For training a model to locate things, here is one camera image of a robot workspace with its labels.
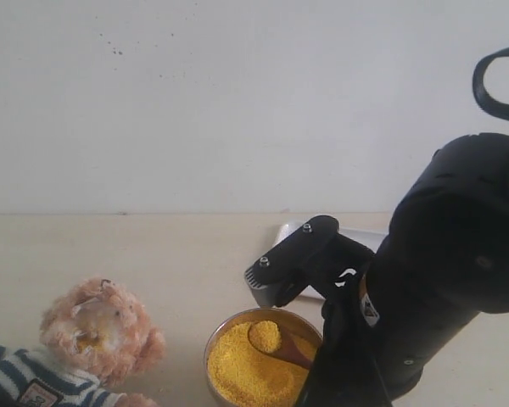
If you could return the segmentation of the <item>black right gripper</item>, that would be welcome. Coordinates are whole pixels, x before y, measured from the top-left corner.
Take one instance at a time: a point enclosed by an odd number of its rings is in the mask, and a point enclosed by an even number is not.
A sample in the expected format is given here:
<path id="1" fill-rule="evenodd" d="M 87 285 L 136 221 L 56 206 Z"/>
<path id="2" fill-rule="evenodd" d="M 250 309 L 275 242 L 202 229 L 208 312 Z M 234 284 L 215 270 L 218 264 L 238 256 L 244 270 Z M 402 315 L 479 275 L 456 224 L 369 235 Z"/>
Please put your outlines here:
<path id="1" fill-rule="evenodd" d="M 509 313 L 509 136 L 439 149 L 394 211 L 359 290 L 390 398 L 481 313 Z"/>

